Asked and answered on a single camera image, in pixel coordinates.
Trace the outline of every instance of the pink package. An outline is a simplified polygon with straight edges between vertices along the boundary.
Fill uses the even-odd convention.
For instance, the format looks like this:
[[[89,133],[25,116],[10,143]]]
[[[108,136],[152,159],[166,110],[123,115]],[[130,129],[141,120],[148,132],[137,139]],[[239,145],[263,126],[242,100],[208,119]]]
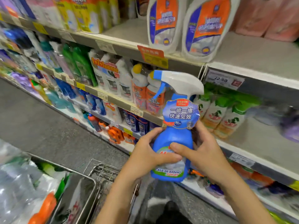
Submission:
[[[299,37],[299,0],[284,2],[265,37],[289,42]]]
[[[261,37],[277,15],[283,0],[250,0],[240,15],[236,33]]]

